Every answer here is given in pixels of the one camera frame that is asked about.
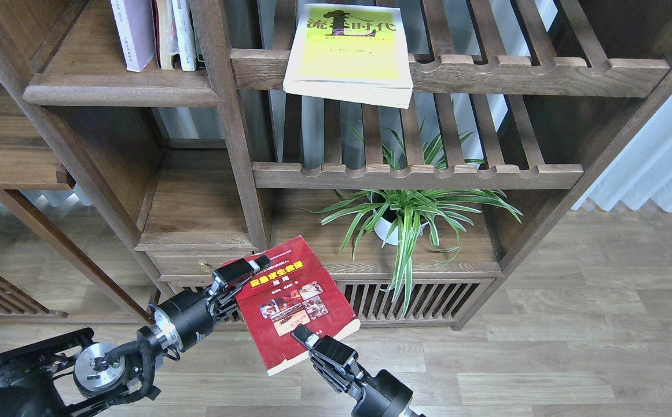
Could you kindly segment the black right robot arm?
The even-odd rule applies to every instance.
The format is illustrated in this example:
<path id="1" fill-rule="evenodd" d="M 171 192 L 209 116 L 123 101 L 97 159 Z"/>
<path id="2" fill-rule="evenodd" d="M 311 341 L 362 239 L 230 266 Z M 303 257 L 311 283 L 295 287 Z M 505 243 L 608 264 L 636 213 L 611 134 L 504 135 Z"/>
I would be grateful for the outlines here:
<path id="1" fill-rule="evenodd" d="M 320 337 L 302 324 L 291 335 L 307 349 L 314 369 L 325 382 L 356 400 L 352 416 L 423 416 L 410 409 L 410 388 L 388 370 L 370 375 L 351 346 L 331 336 Z"/>

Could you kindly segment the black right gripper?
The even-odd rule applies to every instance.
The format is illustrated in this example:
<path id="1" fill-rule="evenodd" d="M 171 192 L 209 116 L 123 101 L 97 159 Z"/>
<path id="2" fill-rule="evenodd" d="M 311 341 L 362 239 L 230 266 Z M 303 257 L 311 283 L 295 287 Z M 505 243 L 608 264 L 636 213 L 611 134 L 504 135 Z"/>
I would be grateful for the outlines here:
<path id="1" fill-rule="evenodd" d="M 314 368 L 337 393 L 356 400 L 352 416 L 413 416 L 410 409 L 413 391 L 387 370 L 371 376 L 358 363 L 351 346 L 331 336 L 320 338 L 305 325 L 291 333 L 310 354 Z"/>

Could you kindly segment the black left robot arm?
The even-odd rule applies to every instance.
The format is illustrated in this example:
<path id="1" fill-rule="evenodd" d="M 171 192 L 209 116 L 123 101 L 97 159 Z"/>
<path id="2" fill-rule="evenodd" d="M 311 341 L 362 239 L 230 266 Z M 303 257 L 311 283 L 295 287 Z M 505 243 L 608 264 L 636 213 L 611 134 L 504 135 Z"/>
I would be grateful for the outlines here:
<path id="1" fill-rule="evenodd" d="M 179 361 L 236 310 L 235 296 L 271 262 L 264 254 L 211 273 L 201 291 L 152 303 L 153 325 L 115 346 L 84 328 L 0 354 L 0 416 L 90 416 L 112 406 L 155 399 L 156 369 Z"/>

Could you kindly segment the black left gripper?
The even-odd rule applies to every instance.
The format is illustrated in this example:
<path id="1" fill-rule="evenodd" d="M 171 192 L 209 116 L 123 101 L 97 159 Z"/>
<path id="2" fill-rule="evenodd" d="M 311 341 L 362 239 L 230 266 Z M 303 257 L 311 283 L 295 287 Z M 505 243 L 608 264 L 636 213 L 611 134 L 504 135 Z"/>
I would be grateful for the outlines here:
<path id="1" fill-rule="evenodd" d="M 162 351 L 187 351 L 211 334 L 237 309 L 235 296 L 256 273 L 271 265 L 268 256 L 241 258 L 212 272 L 213 283 L 203 291 L 183 290 L 161 304 L 150 302 L 154 325 L 149 341 Z"/>

